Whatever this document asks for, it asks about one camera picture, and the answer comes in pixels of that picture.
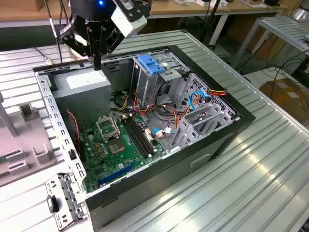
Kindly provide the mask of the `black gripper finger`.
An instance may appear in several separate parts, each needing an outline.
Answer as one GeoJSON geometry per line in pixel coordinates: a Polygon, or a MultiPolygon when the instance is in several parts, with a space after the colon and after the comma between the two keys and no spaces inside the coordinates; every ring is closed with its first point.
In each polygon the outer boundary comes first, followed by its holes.
{"type": "Polygon", "coordinates": [[[77,40],[77,38],[81,38],[81,36],[75,32],[71,23],[60,31],[60,38],[62,42],[70,47],[75,53],[84,58],[88,58],[88,60],[92,63],[93,69],[95,71],[98,70],[98,56],[93,53],[89,42],[80,42],[77,40]]]}
{"type": "Polygon", "coordinates": [[[97,70],[101,69],[101,58],[112,53],[123,39],[124,35],[117,27],[112,29],[111,27],[101,26],[98,41],[97,70]]]}

